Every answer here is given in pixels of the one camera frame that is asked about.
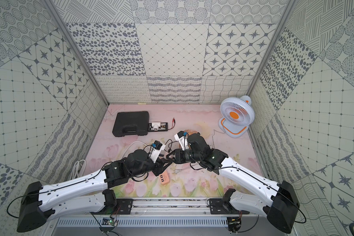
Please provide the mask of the orange power strip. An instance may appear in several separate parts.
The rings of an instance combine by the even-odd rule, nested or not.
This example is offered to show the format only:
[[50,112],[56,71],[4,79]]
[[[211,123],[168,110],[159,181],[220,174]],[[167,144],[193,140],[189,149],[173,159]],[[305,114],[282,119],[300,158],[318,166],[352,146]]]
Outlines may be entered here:
[[162,186],[166,186],[170,183],[170,178],[167,172],[160,174],[159,179]]

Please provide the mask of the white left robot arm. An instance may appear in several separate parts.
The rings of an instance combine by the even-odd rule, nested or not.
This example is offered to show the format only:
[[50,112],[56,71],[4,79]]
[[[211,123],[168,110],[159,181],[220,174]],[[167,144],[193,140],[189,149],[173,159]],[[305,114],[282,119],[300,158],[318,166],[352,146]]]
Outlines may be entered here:
[[143,174],[162,174],[172,164],[171,158],[152,160],[148,153],[138,149],[121,160],[107,162],[98,171],[71,181],[54,185],[30,184],[20,197],[17,232],[25,233],[43,226],[57,214],[57,206],[83,195],[125,184]]

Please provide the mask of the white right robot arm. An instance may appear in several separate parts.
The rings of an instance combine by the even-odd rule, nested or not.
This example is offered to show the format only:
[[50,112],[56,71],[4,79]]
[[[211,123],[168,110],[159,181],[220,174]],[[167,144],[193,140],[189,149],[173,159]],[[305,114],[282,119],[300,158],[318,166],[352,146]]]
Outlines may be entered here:
[[198,163],[200,169],[226,177],[249,190],[253,195],[229,189],[223,196],[223,207],[248,211],[266,217],[279,231],[290,234],[300,213],[294,187],[262,177],[237,163],[228,154],[211,148],[199,133],[180,131],[175,135],[180,149],[168,154],[175,164]]

